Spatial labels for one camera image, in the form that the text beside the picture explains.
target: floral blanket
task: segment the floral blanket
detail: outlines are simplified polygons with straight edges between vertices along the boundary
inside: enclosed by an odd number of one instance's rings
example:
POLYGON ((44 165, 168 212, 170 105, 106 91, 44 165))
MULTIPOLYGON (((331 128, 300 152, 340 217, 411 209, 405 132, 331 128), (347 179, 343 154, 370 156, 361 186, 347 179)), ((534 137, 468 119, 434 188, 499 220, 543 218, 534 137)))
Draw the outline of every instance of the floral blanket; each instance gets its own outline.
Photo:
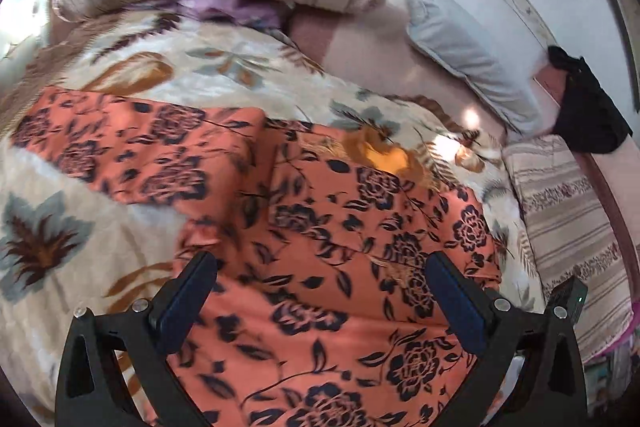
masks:
MULTIPOLYGON (((425 261, 444 251, 496 289, 494 242, 471 190, 435 192, 337 158, 326 145, 346 134, 256 108, 52 86, 14 145, 120 203, 184 214, 175 273, 196 253, 216 256, 214 291, 170 356, 212 423, 428 425, 475 357, 447 331, 425 261)), ((24 257, 16 266, 30 274, 16 286, 44 276, 24 257)), ((163 424, 179 422, 155 406, 163 424)))
MULTIPOLYGON (((424 108, 332 77, 300 52, 254 30, 162 12, 123 15, 116 28, 95 38, 51 81, 194 108, 257 107, 272 119, 351 131, 339 142, 312 146, 427 190, 470 187, 496 239, 500 291, 525 309, 544 307, 500 148, 484 133, 452 133, 424 108)), ((82 131, 78 122, 71 124, 71 132, 82 131)), ((7 325, 0 338, 9 347, 0 353, 0 365, 46 423, 52 419, 71 311, 78 305, 96 314, 120 311, 136 298, 152 296, 171 275, 184 216, 171 208, 116 204, 6 141, 0 181, 0 312, 7 325), (35 247, 47 252, 33 262, 41 277, 33 275, 32 285, 12 290, 15 270, 22 270, 15 259, 35 247)), ((254 202, 247 201, 251 209, 254 202)), ((432 211, 441 212, 437 206, 432 211)), ((32 277, 31 272, 22 277, 32 277)), ((137 393, 130 361, 124 356, 120 362, 137 393)))

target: black fabric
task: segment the black fabric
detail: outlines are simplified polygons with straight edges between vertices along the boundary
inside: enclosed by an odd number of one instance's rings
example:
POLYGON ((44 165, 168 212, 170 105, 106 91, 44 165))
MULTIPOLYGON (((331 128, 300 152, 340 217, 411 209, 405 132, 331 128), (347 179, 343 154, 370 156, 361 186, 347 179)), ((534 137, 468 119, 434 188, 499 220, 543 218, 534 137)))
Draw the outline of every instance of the black fabric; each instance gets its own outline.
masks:
POLYGON ((584 58, 570 57, 557 46, 550 46, 548 52, 551 65, 567 72, 553 133, 561 136, 570 150, 607 154, 620 147, 627 135, 633 136, 584 58))

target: bed sheet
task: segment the bed sheet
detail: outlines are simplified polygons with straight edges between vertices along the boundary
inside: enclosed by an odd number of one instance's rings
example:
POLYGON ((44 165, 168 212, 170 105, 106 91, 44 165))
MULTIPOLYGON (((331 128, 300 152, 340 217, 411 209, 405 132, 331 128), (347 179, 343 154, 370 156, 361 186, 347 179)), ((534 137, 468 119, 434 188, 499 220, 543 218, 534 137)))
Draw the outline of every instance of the bed sheet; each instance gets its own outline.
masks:
MULTIPOLYGON (((124 14, 50 80, 192 107, 260 107, 270 118, 353 130, 362 162, 402 172, 434 190, 442 184, 471 187, 502 245, 500 290, 524 309, 544 307, 500 146, 485 132, 451 132, 425 108, 331 76, 296 49, 254 30, 163 12, 124 14), (373 134, 357 133, 363 126, 373 134)), ((6 346, 0 365, 46 425, 72 309, 88 305, 100 314, 153 295, 168 277, 183 218, 119 206, 6 141, 0 166, 0 337, 6 346), (46 252, 46 263, 33 265, 30 273, 42 275, 35 284, 16 289, 10 284, 13 261, 29 242, 46 252)), ((121 365, 142 400, 130 361, 122 357, 121 365)))

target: blue gripper pad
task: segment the blue gripper pad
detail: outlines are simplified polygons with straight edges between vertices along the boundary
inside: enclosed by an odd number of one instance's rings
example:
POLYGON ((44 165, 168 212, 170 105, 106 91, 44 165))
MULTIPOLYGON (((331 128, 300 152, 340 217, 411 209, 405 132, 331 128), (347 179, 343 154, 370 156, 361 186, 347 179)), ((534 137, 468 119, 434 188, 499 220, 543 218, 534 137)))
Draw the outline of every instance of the blue gripper pad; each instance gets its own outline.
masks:
POLYGON ((465 291, 468 281, 442 252, 428 256, 424 266, 427 286, 449 321, 463 349, 481 356, 487 344, 484 318, 465 291))

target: leaf print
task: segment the leaf print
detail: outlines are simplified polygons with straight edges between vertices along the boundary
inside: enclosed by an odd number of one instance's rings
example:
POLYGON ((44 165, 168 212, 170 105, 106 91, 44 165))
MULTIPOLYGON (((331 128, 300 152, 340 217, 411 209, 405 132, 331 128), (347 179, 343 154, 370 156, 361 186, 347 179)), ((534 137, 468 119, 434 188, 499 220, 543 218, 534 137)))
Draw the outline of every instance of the leaf print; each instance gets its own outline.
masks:
POLYGON ((365 201, 360 201, 360 200, 350 200, 350 201, 347 201, 342 207, 348 208, 349 210, 367 212, 367 210, 369 210, 369 203, 366 203, 365 201))
POLYGON ((420 160, 420 163, 422 163, 436 179, 450 187, 460 185, 460 181, 456 178, 455 174, 453 174, 450 165, 440 155, 438 148, 433 142, 425 143, 422 141, 414 152, 415 156, 420 160))
POLYGON ((196 349, 198 349, 196 343, 190 340, 185 341, 177 353, 178 367, 192 367, 196 360, 196 349))
POLYGON ((509 192, 503 180, 491 180, 482 188, 479 199, 482 203, 489 203, 491 200, 506 196, 509 192))
POLYGON ((300 156, 300 161, 303 161, 303 162, 319 162, 320 161, 320 156, 318 156, 318 154, 313 152, 313 151, 304 150, 302 152, 302 156, 300 156))
POLYGON ((297 407, 300 404, 300 402, 302 402, 302 395, 295 389, 289 389, 288 387, 283 387, 282 392, 285 396, 285 400, 287 401, 288 406, 291 407, 292 409, 294 407, 297 407))
POLYGON ((261 73, 266 71, 279 71, 269 65, 266 57, 241 54, 231 51, 222 51, 215 48, 199 48, 186 52, 190 57, 212 60, 213 64, 201 66, 194 73, 205 76, 226 76, 232 81, 244 87, 253 89, 260 87, 264 77, 261 73))
POLYGON ((362 365, 365 365, 366 367, 378 367, 379 365, 385 363, 386 358, 386 353, 383 353, 382 351, 376 351, 375 353, 371 353, 366 357, 361 357, 360 359, 358 359, 358 362, 360 362, 362 365))
POLYGON ((127 286, 134 282, 140 275, 144 275, 149 270, 160 270, 171 273, 173 270, 173 263, 171 261, 167 261, 166 263, 155 263, 150 264, 149 266, 138 268, 137 270, 126 274, 125 276, 114 282, 113 285, 111 285, 107 290, 107 293, 105 293, 105 295, 103 295, 102 297, 114 297, 118 293, 123 292, 127 286))
POLYGON ((349 232, 355 232, 356 230, 362 230, 364 223, 353 214, 349 214, 347 219, 342 222, 342 227, 349 232))
POLYGON ((383 138, 389 138, 400 131, 400 124, 385 120, 382 112, 375 106, 367 107, 359 112, 348 105, 332 100, 329 110, 340 117, 340 120, 332 121, 329 124, 330 127, 353 131, 367 125, 373 127, 383 138))
POLYGON ((309 288, 310 290, 315 290, 316 288, 319 288, 322 285, 322 282, 324 282, 324 277, 308 277, 307 279, 303 280, 301 284, 305 288, 309 288))
POLYGON ((356 378, 356 383, 360 387, 377 387, 380 385, 376 380, 366 380, 365 378, 356 378))
POLYGON ((218 337, 221 341, 230 344, 234 342, 240 334, 240 318, 235 315, 221 315, 215 318, 218 327, 218 337))
POLYGON ((533 250, 531 249, 529 236, 524 229, 518 230, 518 253, 520 254, 520 261, 525 267, 527 275, 533 277, 534 279, 539 279, 540 274, 538 272, 538 268, 536 267, 536 258, 533 254, 533 250))
POLYGON ((120 183, 126 183, 131 180, 135 180, 139 174, 140 171, 138 169, 127 169, 120 176, 120 183))
POLYGON ((126 311, 133 301, 144 296, 149 296, 149 292, 152 293, 150 296, 153 297, 162 285, 171 279, 171 277, 161 277, 160 279, 153 279, 152 281, 134 286, 115 302, 111 303, 107 308, 107 313, 120 313, 126 311))
POLYGON ((9 193, 2 211, 6 235, 0 239, 2 291, 15 301, 37 291, 49 273, 82 250, 94 224, 65 216, 64 193, 56 192, 36 207, 9 193))
MULTIPOLYGON (((166 59, 153 52, 139 52, 107 68, 82 90, 103 92, 117 96, 133 96, 171 80, 174 68, 166 59)), ((146 103, 140 106, 150 107, 146 103)))
POLYGON ((348 174, 348 172, 351 172, 349 164, 340 160, 327 160, 326 164, 333 172, 338 172, 338 174, 348 174))
POLYGON ((445 337, 437 337, 434 341, 438 347, 444 349, 445 351, 449 351, 450 349, 456 347, 454 344, 451 344, 445 337))
POLYGON ((206 421, 213 425, 214 423, 217 423, 220 418, 220 411, 205 411, 202 415, 206 421))
POLYGON ((236 347, 252 360, 271 360, 273 353, 258 346, 249 344, 236 344, 236 347))
POLYGON ((385 297, 385 302, 383 305, 383 310, 385 312, 386 320, 388 321, 396 321, 396 317, 394 316, 394 306, 391 304, 389 297, 385 297))
POLYGON ((276 261, 269 247, 255 241, 252 241, 252 245, 254 245, 255 254, 260 258, 262 264, 271 264, 276 261))
POLYGON ((427 330, 426 328, 422 328, 421 330, 414 331, 413 333, 409 333, 408 335, 401 337, 398 340, 398 346, 402 346, 403 344, 408 344, 410 342, 413 342, 416 339, 419 339, 426 330, 427 330))
POLYGON ((520 287, 518 287, 518 293, 520 295, 520 305, 518 308, 525 312, 532 312, 536 306, 536 298, 530 297, 530 286, 527 284, 524 292, 521 292, 520 287))
POLYGON ((313 373, 320 373, 326 367, 326 350, 320 339, 317 339, 311 347, 311 356, 314 361, 313 373))
POLYGON ((270 396, 268 394, 258 393, 252 396, 251 399, 256 402, 269 402, 269 401, 276 400, 277 398, 275 396, 270 396))
POLYGON ((265 411, 252 412, 249 415, 249 424, 271 425, 283 414, 284 411, 282 409, 267 409, 265 411))
POLYGON ((305 179, 302 176, 297 176, 295 180, 293 180, 293 195, 298 196, 302 189, 305 186, 305 179))
POLYGON ((384 416, 378 418, 385 425, 396 425, 400 423, 402 419, 406 416, 406 411, 397 412, 395 414, 387 413, 384 416))
POLYGON ((338 283, 338 288, 340 288, 340 291, 344 293, 348 298, 351 298, 353 284, 351 283, 351 277, 349 277, 348 273, 338 270, 336 281, 338 283))
POLYGON ((501 270, 504 270, 505 263, 507 261, 507 253, 509 249, 509 227, 503 227, 498 221, 494 221, 494 225, 491 229, 491 235, 494 238, 495 252, 498 254, 498 266, 501 270))
POLYGON ((366 102, 372 94, 375 94, 372 90, 360 87, 356 92, 356 98, 361 102, 366 102))
POLYGON ((291 62, 297 68, 304 68, 311 74, 319 74, 324 76, 324 70, 320 64, 314 62, 306 55, 299 52, 297 49, 291 46, 283 46, 280 48, 280 57, 288 62, 291 62))
POLYGON ((271 286, 284 286, 289 284, 293 280, 292 275, 274 275, 263 279, 262 282, 271 286))
POLYGON ((242 199, 242 216, 244 217, 244 227, 250 229, 258 221, 260 212, 260 201, 258 196, 246 196, 242 199))
POLYGON ((91 63, 95 64, 98 60, 100 60, 105 55, 108 55, 111 52, 121 50, 122 48, 126 48, 127 46, 132 45, 137 40, 140 40, 152 35, 160 35, 167 31, 175 30, 177 29, 179 22, 180 22, 180 16, 176 15, 175 13, 158 14, 154 19, 151 28, 135 34, 129 34, 129 35, 124 35, 123 37, 120 37, 111 46, 109 46, 108 48, 104 48, 101 52, 95 55, 95 57, 92 58, 91 63))
POLYGON ((224 373, 225 372, 225 361, 217 360, 211 363, 211 372, 215 373, 224 373))
POLYGON ((198 375, 202 383, 215 394, 217 397, 224 400, 231 399, 236 396, 236 391, 224 380, 213 375, 198 375))

